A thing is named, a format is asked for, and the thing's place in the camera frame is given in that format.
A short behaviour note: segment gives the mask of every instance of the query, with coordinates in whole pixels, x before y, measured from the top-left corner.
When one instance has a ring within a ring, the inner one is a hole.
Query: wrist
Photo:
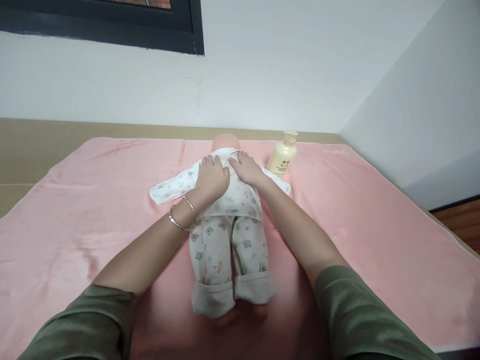
[[[272,183],[273,180],[264,173],[262,173],[262,175],[256,181],[256,184],[254,184],[253,186],[255,186],[258,191],[263,192],[265,191],[265,189],[268,189],[268,187],[272,186]]]
[[[198,215],[215,201],[211,196],[205,195],[205,192],[199,188],[194,188],[185,196],[191,202]]]

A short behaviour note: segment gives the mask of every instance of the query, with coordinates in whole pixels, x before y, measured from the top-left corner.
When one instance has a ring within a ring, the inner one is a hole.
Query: baby pants
[[[216,319],[231,310],[236,299],[266,304],[275,295],[260,221],[244,216],[205,217],[195,225],[189,241],[195,273],[191,294],[194,313]]]

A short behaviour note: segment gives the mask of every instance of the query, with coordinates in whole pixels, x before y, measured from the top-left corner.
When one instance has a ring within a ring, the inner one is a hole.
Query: lotion bottle
[[[295,142],[297,141],[298,132],[284,131],[283,140],[275,145],[275,150],[268,160],[266,169],[279,178],[287,171],[290,161],[297,154]]]

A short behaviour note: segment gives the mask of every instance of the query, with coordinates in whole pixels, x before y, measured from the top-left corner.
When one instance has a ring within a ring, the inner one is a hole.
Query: white wall
[[[340,134],[429,209],[480,194],[480,1],[447,0]]]
[[[337,132],[443,0],[203,0],[205,57],[0,33],[0,117]]]

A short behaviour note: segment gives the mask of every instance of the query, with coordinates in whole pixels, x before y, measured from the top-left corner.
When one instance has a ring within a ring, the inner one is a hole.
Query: doll head
[[[240,141],[235,135],[227,132],[215,136],[213,144],[211,145],[211,150],[214,152],[223,148],[240,149]]]

